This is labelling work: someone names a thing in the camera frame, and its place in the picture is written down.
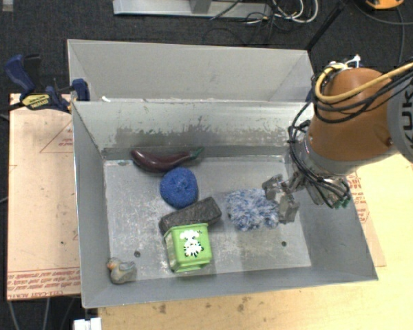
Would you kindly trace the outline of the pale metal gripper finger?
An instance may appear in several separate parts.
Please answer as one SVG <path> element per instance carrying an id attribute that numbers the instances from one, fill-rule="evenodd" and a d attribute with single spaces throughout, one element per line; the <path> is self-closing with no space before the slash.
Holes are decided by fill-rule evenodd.
<path id="1" fill-rule="evenodd" d="M 279 222 L 293 223 L 299 210 L 299 202 L 292 194 L 283 193 L 279 201 Z"/>
<path id="2" fill-rule="evenodd" d="M 283 175 L 278 174 L 278 175 L 272 176 L 270 179 L 268 179 L 262 184 L 265 197 L 268 200 L 278 199 L 278 197 L 282 193 L 282 182 L 283 182 Z"/>

